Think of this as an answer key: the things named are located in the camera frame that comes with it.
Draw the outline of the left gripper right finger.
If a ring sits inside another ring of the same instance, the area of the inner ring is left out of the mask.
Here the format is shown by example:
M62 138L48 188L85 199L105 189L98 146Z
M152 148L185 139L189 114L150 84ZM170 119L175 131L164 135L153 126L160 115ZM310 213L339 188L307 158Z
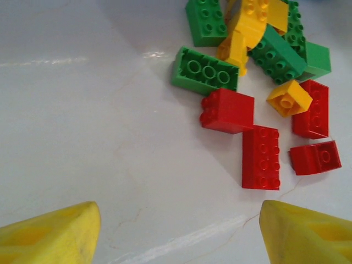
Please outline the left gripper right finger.
M351 263L351 221L266 200L259 225L270 263Z

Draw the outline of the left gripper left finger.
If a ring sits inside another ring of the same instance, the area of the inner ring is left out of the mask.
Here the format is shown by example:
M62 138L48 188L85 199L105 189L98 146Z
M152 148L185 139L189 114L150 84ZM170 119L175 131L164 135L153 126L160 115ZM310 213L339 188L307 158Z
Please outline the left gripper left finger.
M100 229L93 201L6 225L1 227L1 263L92 263Z

